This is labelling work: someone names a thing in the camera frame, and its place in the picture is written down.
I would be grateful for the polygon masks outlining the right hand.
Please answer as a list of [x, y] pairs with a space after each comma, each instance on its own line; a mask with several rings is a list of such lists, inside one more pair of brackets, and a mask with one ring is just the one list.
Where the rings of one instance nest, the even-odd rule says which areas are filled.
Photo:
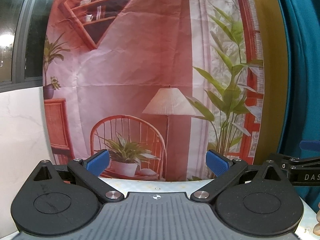
[[313, 233], [320, 236], [320, 203], [318, 204], [319, 210], [316, 214], [317, 224], [313, 227]]

